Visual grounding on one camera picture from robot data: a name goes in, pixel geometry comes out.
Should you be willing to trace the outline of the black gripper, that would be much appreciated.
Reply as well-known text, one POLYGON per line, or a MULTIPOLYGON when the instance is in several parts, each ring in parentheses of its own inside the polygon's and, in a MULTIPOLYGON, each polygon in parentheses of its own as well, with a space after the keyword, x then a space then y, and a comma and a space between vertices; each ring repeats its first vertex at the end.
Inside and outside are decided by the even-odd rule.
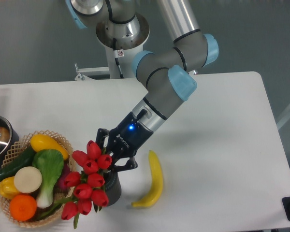
POLYGON ((112 155, 112 163, 108 168, 113 173, 133 170, 138 167, 135 160, 137 150, 149 139, 153 131, 144 126, 140 120, 147 111, 141 111, 138 115, 130 112, 116 128, 107 130, 99 128, 97 130, 95 143, 104 154, 112 155), (105 139, 108 137, 107 148, 104 147, 105 139), (118 166, 116 163, 123 158, 128 158, 127 162, 118 166))

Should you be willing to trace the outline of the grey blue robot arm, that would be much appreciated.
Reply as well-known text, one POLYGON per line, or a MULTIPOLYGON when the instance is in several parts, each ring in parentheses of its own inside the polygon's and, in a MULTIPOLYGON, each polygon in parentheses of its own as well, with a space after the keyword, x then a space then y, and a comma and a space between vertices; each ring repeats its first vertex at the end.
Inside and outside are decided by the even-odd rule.
POLYGON ((156 55, 143 50, 149 26, 133 0, 68 0, 81 29, 94 27, 108 55, 111 78, 135 77, 147 94, 112 130, 99 129, 96 142, 112 156, 109 171, 135 169, 135 154, 197 88, 190 71, 214 62, 218 43, 203 34, 187 0, 160 0, 158 7, 174 43, 156 55))

